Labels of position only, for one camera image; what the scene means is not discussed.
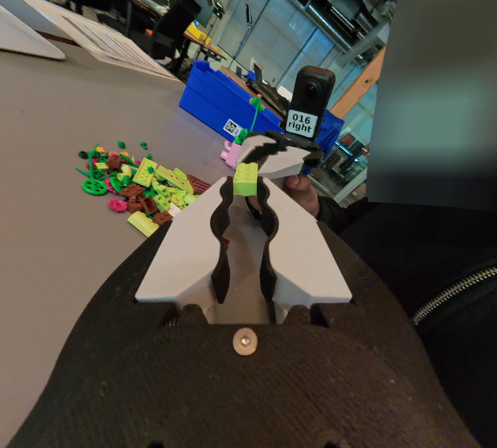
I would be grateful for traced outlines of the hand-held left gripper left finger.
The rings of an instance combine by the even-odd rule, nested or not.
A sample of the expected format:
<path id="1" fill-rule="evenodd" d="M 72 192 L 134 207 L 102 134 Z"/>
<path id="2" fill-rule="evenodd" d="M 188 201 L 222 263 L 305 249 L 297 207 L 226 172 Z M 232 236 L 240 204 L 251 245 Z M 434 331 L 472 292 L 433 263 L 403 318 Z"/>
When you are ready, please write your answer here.
<path id="1" fill-rule="evenodd" d="M 217 318 L 230 283 L 223 235 L 230 224 L 233 178 L 223 177 L 173 221 L 140 284 L 139 302 L 197 305 L 208 323 Z"/>

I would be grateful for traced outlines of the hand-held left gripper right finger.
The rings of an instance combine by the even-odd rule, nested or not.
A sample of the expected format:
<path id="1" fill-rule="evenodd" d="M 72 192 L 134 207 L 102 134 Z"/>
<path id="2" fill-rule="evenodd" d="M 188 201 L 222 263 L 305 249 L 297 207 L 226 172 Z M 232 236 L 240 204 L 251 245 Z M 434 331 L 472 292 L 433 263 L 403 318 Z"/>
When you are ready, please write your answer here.
<path id="1" fill-rule="evenodd" d="M 259 278 L 282 323 L 292 307 L 349 303 L 352 293 L 318 222 L 268 178 L 258 178 L 260 226 L 267 236 Z"/>

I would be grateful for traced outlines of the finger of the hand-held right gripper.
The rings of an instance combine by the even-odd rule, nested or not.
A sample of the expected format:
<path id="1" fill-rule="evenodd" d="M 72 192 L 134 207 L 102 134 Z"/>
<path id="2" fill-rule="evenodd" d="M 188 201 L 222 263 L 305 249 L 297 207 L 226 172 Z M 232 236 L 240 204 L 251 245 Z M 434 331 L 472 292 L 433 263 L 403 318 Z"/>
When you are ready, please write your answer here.
<path id="1" fill-rule="evenodd" d="M 258 166 L 258 176 L 279 179 L 297 175 L 301 172 L 305 159 L 311 154 L 302 148 L 287 148 L 270 154 Z"/>
<path id="2" fill-rule="evenodd" d="M 273 139 L 264 134 L 254 134 L 247 136 L 238 154 L 238 164 L 259 162 L 268 151 L 264 151 L 264 146 L 269 145 L 269 150 L 273 148 Z"/>

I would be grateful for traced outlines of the small lime brown brick block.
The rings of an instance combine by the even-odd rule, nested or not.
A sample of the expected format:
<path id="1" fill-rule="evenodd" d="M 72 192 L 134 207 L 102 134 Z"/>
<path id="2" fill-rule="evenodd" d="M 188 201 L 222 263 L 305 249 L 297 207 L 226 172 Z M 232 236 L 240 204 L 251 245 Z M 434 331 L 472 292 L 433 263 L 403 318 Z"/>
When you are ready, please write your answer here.
<path id="1" fill-rule="evenodd" d="M 258 164 L 240 163 L 237 165 L 233 177 L 233 194 L 235 196 L 250 197 L 257 195 Z"/>

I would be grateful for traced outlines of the person's right forearm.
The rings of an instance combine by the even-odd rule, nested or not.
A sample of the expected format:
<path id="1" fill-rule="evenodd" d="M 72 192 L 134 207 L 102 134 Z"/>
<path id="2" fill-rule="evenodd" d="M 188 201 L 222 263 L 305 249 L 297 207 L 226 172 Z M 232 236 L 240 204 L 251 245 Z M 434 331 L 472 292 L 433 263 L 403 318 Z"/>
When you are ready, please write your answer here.
<path id="1" fill-rule="evenodd" d="M 318 203 L 316 220 L 326 224 L 335 233 L 340 233 L 379 204 L 364 197 L 347 207 L 341 207 L 335 200 L 325 196 L 318 196 Z"/>

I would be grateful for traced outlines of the person's right hand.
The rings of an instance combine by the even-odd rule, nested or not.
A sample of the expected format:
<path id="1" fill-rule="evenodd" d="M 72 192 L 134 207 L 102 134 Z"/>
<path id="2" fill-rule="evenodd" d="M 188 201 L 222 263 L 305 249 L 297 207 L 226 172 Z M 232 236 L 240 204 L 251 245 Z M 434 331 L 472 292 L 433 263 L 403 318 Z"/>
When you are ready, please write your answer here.
<path id="1" fill-rule="evenodd" d="M 318 195 L 305 174 L 285 177 L 282 190 L 315 219 L 318 218 L 320 214 Z"/>

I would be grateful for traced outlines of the pink brick flower pot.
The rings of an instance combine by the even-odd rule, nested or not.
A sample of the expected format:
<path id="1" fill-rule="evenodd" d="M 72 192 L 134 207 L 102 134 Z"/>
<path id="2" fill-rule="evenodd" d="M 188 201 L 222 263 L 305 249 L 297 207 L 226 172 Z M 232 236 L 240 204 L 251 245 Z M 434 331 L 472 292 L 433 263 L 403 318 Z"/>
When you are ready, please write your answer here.
<path id="1" fill-rule="evenodd" d="M 250 105 L 254 107 L 255 112 L 249 129 L 235 125 L 232 120 L 227 121 L 227 124 L 233 124 L 232 127 L 235 129 L 234 140 L 232 142 L 229 142 L 228 140 L 225 141 L 225 150 L 221 152 L 220 158 L 232 169 L 236 169 L 241 147 L 248 134 L 253 132 L 258 115 L 265 109 L 262 103 L 262 94 L 257 93 L 256 96 L 252 97 L 250 99 Z"/>

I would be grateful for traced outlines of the blue plastic object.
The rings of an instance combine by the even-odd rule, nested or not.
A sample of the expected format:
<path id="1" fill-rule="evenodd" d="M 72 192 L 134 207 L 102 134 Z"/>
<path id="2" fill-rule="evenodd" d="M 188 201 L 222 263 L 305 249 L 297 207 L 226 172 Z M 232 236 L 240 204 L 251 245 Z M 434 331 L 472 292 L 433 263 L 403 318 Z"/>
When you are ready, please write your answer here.
<path id="1" fill-rule="evenodd" d="M 316 146 L 319 145 L 322 156 L 317 161 L 316 165 L 305 166 L 302 169 L 304 175 L 309 175 L 311 171 L 318 167 L 322 160 L 325 159 L 331 152 L 336 140 L 339 137 L 340 132 L 343 129 L 344 121 L 337 118 L 329 110 L 325 110 L 324 116 L 322 118 L 319 131 L 317 133 L 315 143 Z"/>

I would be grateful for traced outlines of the wooden ceiling beam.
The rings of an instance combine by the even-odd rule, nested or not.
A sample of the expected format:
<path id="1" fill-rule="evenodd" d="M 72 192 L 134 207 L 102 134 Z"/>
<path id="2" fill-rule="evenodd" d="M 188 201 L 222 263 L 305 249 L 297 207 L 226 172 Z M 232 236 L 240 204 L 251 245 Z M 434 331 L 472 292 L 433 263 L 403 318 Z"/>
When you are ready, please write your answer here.
<path id="1" fill-rule="evenodd" d="M 331 114 L 343 120 L 360 99 L 380 79 L 386 45 L 382 47 L 376 57 L 366 66 L 363 72 L 344 92 L 330 110 Z"/>

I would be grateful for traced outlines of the lime curved slope piece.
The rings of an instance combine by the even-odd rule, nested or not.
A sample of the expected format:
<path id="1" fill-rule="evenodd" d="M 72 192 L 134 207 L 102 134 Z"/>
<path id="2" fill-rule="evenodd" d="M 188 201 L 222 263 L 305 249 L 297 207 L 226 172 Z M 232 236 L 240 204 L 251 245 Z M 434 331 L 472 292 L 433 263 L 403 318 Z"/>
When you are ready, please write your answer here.
<path id="1" fill-rule="evenodd" d="M 137 211 L 127 218 L 128 223 L 139 230 L 143 235 L 149 238 L 155 233 L 159 226 L 153 222 L 145 213 Z"/>

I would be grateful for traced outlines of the blue plastic bin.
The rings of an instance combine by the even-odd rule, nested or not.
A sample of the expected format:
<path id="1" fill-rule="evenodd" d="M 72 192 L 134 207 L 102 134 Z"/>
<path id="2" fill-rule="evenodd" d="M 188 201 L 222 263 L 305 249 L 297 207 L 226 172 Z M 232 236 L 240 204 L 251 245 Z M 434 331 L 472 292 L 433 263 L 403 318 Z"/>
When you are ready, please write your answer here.
<path id="1" fill-rule="evenodd" d="M 228 119 L 249 129 L 255 113 L 250 105 L 252 96 L 220 70 L 211 68 L 208 61 L 196 60 L 181 96 L 179 107 L 197 120 L 233 141 L 223 131 Z"/>

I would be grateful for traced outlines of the pile of loose toy bricks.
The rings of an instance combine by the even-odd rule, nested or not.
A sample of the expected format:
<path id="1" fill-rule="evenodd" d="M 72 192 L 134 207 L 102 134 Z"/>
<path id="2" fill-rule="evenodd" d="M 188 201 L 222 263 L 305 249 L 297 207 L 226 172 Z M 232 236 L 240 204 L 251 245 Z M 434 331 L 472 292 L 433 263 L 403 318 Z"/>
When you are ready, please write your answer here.
<path id="1" fill-rule="evenodd" d="M 171 221 L 207 191 L 211 184 L 179 168 L 168 169 L 152 160 L 148 144 L 137 159 L 118 141 L 117 151 L 106 151 L 96 144 L 79 151 L 85 168 L 76 168 L 84 176 L 82 190 L 93 197 L 106 197 L 108 209 L 118 214 L 145 213 L 157 225 Z"/>

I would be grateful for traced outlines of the person's black jacket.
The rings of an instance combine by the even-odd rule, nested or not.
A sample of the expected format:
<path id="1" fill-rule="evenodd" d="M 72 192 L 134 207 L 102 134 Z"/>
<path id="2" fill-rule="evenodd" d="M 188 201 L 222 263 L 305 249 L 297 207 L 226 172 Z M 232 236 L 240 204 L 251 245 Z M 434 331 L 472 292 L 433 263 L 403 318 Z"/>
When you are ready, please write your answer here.
<path id="1" fill-rule="evenodd" d="M 400 302 L 482 447 L 496 447 L 496 211 L 378 204 L 339 236 Z"/>

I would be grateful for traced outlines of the black office chair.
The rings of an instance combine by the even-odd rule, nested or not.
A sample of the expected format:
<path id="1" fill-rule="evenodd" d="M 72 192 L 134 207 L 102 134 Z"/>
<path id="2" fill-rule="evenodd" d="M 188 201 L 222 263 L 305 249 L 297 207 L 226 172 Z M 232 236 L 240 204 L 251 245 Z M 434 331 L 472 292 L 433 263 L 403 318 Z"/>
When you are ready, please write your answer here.
<path id="1" fill-rule="evenodd" d="M 176 0 L 154 25 L 149 55 L 155 60 L 173 60 L 176 51 L 183 46 L 185 30 L 200 11 L 201 6 L 195 0 Z"/>

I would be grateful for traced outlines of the laminated paper sheet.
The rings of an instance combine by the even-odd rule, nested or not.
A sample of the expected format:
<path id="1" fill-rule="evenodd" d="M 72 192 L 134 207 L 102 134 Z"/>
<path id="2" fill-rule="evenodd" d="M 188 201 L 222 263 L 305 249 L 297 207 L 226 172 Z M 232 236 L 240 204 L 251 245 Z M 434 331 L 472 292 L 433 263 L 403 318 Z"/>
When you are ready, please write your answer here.
<path id="1" fill-rule="evenodd" d="M 177 81 L 133 41 L 105 25 L 46 0 L 1 0 L 1 5 L 35 31 L 71 40 L 99 61 Z"/>

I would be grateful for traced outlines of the white monitor stand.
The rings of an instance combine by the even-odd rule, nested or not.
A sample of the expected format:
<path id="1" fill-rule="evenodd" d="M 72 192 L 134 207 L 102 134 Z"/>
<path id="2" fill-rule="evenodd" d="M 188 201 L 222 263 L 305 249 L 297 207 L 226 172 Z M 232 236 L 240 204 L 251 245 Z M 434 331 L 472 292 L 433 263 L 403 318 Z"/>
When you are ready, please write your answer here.
<path id="1" fill-rule="evenodd" d="M 1 51 L 65 60 L 65 53 L 1 6 Z"/>

